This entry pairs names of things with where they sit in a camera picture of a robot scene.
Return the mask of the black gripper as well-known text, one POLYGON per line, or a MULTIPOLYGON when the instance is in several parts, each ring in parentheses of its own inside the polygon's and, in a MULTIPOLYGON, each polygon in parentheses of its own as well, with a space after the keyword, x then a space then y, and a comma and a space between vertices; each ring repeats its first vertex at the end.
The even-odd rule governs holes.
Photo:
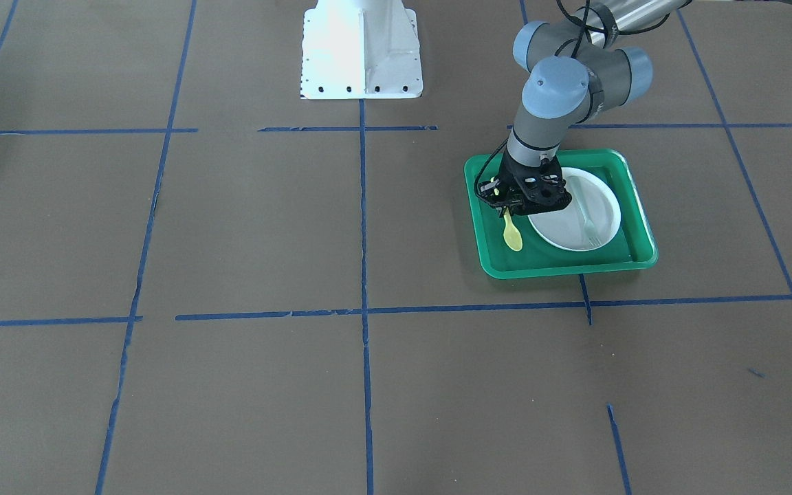
POLYGON ((493 181, 482 185, 482 201, 493 209, 507 209, 510 215, 537 215, 565 210, 573 197, 558 157, 525 166, 503 153, 493 181))

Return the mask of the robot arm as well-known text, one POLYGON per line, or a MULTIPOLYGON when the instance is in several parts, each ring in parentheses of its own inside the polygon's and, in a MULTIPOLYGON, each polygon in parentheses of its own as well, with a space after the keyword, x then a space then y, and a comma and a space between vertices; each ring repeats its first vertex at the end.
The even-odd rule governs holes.
POLYGON ((493 179, 476 176, 474 194, 498 215, 530 216, 572 201, 557 153, 569 128, 646 94, 654 70, 621 37, 659 28, 684 1, 586 1, 563 20, 526 24, 513 44, 526 70, 520 104, 493 179))

